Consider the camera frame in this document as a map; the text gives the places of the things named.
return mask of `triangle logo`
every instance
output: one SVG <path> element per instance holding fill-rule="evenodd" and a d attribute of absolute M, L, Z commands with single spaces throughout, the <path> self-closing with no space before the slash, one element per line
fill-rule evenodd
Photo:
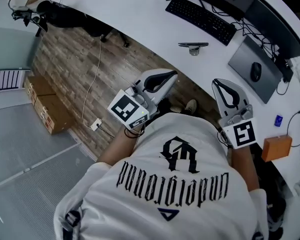
<path fill-rule="evenodd" d="M 164 217 L 164 219 L 167 222 L 171 221 L 179 213 L 179 210 L 163 209 L 163 208 L 158 208 L 158 210 L 161 213 L 162 217 Z"/>

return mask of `cardboard box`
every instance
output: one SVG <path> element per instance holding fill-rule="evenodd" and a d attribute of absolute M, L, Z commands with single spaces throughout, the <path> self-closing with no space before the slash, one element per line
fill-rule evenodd
<path fill-rule="evenodd" d="M 74 124 L 74 118 L 56 95 L 37 96 L 34 109 L 50 134 L 62 132 Z"/>
<path fill-rule="evenodd" d="M 265 162 L 284 158 L 289 155 L 291 144 L 292 138 L 289 135 L 266 138 L 261 157 Z"/>
<path fill-rule="evenodd" d="M 37 97 L 56 94 L 43 76 L 28 76 L 24 88 L 33 105 Z"/>

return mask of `blue object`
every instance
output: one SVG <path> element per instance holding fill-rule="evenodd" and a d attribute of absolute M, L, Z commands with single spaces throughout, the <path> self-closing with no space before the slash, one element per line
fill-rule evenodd
<path fill-rule="evenodd" d="M 280 127 L 281 122 L 282 122 L 283 117 L 281 115 L 276 115 L 275 121 L 274 121 L 274 125 L 276 127 Z"/>

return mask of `sleeve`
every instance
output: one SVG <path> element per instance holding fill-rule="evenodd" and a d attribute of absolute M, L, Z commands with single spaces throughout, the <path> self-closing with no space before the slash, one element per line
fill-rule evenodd
<path fill-rule="evenodd" d="M 63 230 L 61 222 L 64 220 L 66 214 L 83 200 L 91 185 L 101 179 L 110 168 L 111 166 L 105 162 L 97 162 L 91 165 L 82 179 L 63 197 L 57 205 L 53 217 L 56 239 L 62 239 Z"/>
<path fill-rule="evenodd" d="M 26 4 L 28 0 L 10 0 L 10 7 L 14 10 L 24 11 L 27 10 Z"/>
<path fill-rule="evenodd" d="M 267 194 L 263 189 L 256 189 L 249 192 L 255 207 L 258 226 L 256 232 L 263 235 L 263 239 L 269 238 L 268 215 L 267 215 Z"/>

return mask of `power outlet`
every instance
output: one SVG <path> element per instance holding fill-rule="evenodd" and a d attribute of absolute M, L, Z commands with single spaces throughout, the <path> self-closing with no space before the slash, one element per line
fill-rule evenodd
<path fill-rule="evenodd" d="M 99 128 L 99 126 L 102 124 L 102 120 L 100 119 L 100 118 L 97 118 L 95 121 L 94 121 L 94 123 L 91 125 L 91 129 L 93 130 L 93 131 L 96 131 L 98 128 Z"/>

